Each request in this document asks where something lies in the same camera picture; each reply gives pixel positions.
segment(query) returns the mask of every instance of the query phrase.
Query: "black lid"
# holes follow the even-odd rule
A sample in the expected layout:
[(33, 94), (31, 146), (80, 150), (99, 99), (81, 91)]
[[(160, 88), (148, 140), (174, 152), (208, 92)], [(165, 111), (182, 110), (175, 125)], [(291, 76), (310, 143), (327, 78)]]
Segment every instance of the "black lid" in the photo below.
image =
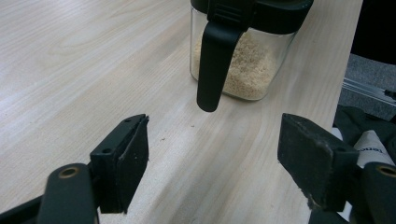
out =
[[(191, 5), (207, 14), (209, 1), (191, 0)], [(250, 27), (277, 35), (297, 32), (313, 2), (314, 0), (257, 0)]]

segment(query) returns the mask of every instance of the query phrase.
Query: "wooden table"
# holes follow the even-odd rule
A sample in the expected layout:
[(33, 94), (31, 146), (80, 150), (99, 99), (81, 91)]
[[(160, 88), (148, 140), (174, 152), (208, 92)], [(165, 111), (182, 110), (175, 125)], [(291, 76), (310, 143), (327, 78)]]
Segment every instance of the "wooden table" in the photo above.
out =
[(0, 212), (122, 120), (150, 116), (148, 169), (128, 214), (102, 223), (306, 223), (276, 159), (281, 114), (330, 129), (361, 0), (316, 0), (258, 102), (195, 103), (190, 1), (0, 2)]

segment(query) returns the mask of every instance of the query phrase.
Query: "bolt hole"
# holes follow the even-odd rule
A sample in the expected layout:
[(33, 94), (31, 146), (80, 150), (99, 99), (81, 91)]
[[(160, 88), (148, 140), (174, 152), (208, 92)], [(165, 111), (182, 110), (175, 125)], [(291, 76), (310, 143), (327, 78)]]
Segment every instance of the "bolt hole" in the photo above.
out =
[(105, 148), (102, 150), (102, 153), (108, 154), (111, 152), (111, 148)]
[(392, 177), (396, 177), (396, 170), (387, 166), (379, 166), (377, 168), (379, 172), (381, 172), (383, 175), (389, 175)]
[(73, 167), (68, 167), (68, 168), (62, 170), (59, 173), (59, 177), (62, 178), (62, 179), (70, 178), (72, 176), (75, 176), (77, 173), (78, 173), (78, 168), (77, 167), (74, 167), (74, 166)]

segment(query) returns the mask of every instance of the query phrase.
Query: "glass jar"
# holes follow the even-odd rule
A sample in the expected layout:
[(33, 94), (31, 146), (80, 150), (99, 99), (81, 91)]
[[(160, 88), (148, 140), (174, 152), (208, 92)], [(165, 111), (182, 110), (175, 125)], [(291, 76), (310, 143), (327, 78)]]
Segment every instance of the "glass jar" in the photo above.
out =
[(190, 72), (198, 80), (198, 106), (216, 110), (222, 92), (263, 98), (312, 3), (191, 0)]
[[(206, 24), (206, 14), (192, 8), (190, 72), (197, 80)], [(235, 47), (223, 93), (244, 100), (262, 99), (285, 60), (294, 35), (273, 35), (249, 28)]]

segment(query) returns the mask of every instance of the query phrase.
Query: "black fabric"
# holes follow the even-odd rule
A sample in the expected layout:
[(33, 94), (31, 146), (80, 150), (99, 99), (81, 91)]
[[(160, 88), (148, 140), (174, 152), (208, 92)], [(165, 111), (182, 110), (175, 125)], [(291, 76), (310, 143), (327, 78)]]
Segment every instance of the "black fabric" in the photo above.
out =
[(395, 0), (364, 0), (351, 53), (396, 64), (395, 11)]
[(367, 115), (357, 107), (339, 105), (334, 126), (350, 146), (354, 146), (364, 132), (374, 130), (390, 157), (396, 161), (396, 124)]
[(347, 224), (345, 219), (335, 212), (312, 210), (308, 224)]

